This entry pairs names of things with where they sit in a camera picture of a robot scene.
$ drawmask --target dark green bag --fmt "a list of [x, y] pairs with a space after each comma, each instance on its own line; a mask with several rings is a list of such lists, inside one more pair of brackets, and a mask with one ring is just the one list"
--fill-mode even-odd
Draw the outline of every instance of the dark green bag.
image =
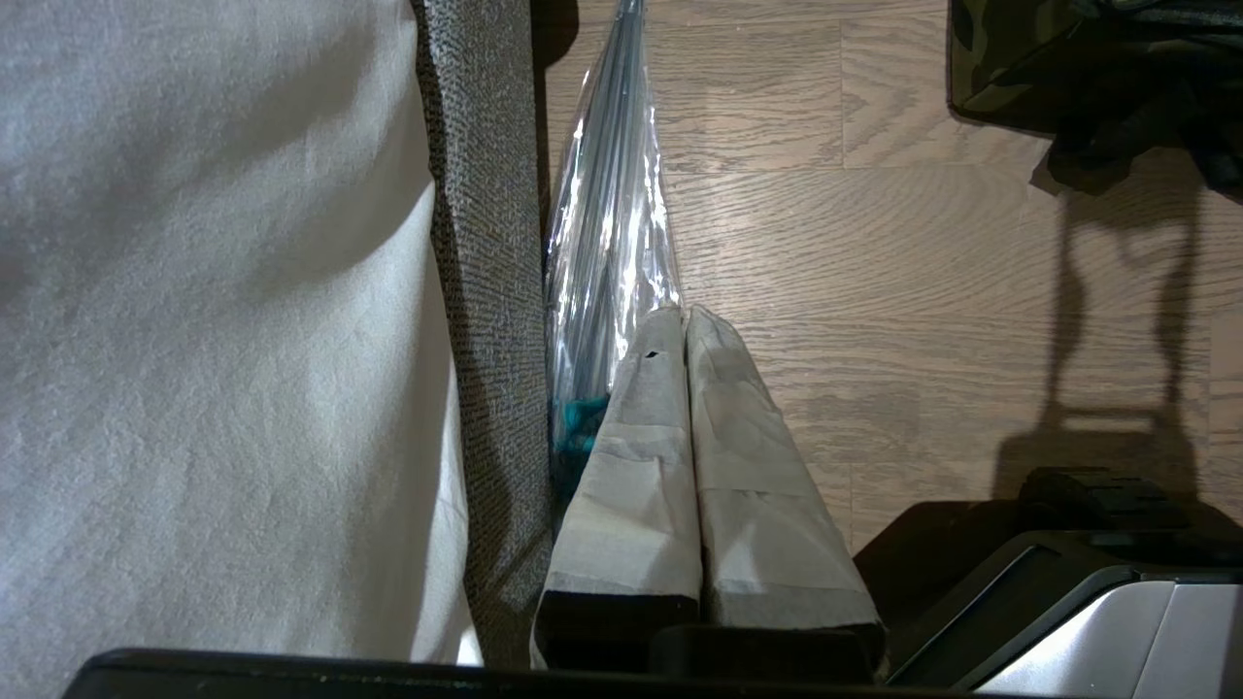
[[952, 0], [950, 103], [1057, 134], [1049, 170], [1098, 192], [1154, 146], [1243, 187], [1243, 1]]

